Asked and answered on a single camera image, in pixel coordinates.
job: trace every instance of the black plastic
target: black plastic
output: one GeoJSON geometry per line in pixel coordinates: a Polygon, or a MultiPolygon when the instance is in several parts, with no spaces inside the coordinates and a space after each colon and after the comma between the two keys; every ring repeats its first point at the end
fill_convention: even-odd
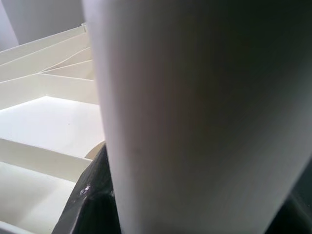
{"type": "Polygon", "coordinates": [[[117,208],[103,146],[74,187],[52,234],[120,234],[117,208]]]}

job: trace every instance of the white wall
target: white wall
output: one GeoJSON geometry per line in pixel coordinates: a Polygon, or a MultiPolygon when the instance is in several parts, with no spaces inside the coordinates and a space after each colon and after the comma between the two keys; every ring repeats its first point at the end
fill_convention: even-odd
{"type": "Polygon", "coordinates": [[[47,37],[84,22],[80,0],[2,0],[19,44],[47,37]]]}
{"type": "Polygon", "coordinates": [[[17,46],[18,44],[10,20],[0,1],[0,51],[17,46]]]}

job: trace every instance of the white paper roll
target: white paper roll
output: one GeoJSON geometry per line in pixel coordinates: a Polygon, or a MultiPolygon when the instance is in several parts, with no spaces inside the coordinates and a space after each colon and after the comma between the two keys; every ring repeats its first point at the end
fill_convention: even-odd
{"type": "Polygon", "coordinates": [[[84,7],[123,233],[263,233],[312,151],[311,21],[262,2],[84,7]]]}

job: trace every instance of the white cardboard box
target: white cardboard box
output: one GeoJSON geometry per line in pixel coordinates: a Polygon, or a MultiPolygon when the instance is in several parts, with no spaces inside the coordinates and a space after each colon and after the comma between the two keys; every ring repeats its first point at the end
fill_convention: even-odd
{"type": "Polygon", "coordinates": [[[0,233],[52,232],[102,129],[85,26],[0,53],[0,233]]]}

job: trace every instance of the cardboard partition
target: cardboard partition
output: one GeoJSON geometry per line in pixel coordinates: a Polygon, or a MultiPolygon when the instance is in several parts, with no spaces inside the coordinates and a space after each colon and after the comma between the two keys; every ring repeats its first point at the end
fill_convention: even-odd
{"type": "Polygon", "coordinates": [[[93,80],[37,74],[45,95],[90,104],[98,104],[98,94],[93,80]]]}
{"type": "Polygon", "coordinates": [[[92,60],[45,71],[43,74],[90,80],[94,79],[92,60]]]}
{"type": "Polygon", "coordinates": [[[43,97],[38,75],[0,82],[0,110],[43,97]]]}
{"type": "Polygon", "coordinates": [[[45,70],[89,47],[86,33],[0,65],[0,82],[45,70]]]}
{"type": "Polygon", "coordinates": [[[0,139],[0,162],[77,182],[91,160],[0,139]]]}
{"type": "Polygon", "coordinates": [[[5,51],[2,51],[0,53],[0,65],[7,63],[7,62],[11,62],[15,59],[18,59],[20,57],[31,54],[33,52],[44,49],[46,47],[57,44],[59,42],[62,42],[64,40],[78,36],[83,33],[85,33],[85,27],[80,26],[77,28],[67,30],[65,32],[54,34],[46,38],[38,39],[32,42],[14,47],[14,48],[10,48],[5,51]]]}
{"type": "Polygon", "coordinates": [[[47,69],[45,69],[44,71],[49,71],[49,70],[53,70],[56,68],[60,68],[60,67],[65,67],[68,65],[73,65],[75,63],[80,63],[80,62],[84,62],[84,61],[88,61],[92,59],[92,55],[91,55],[91,49],[90,47],[85,48],[77,53],[75,53],[74,55],[70,56],[68,59],[52,66],[49,67],[47,69]]]}

